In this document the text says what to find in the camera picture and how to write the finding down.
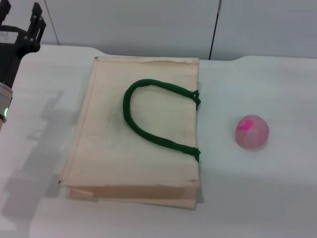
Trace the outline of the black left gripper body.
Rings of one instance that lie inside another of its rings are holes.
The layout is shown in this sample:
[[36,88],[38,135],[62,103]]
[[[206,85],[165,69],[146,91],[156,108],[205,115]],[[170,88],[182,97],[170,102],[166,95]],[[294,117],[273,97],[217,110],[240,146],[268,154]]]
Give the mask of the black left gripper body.
[[38,52],[41,46],[34,47],[28,40],[27,31],[18,27],[2,25],[0,30],[18,34],[14,43],[0,44],[0,82],[12,88],[22,58]]

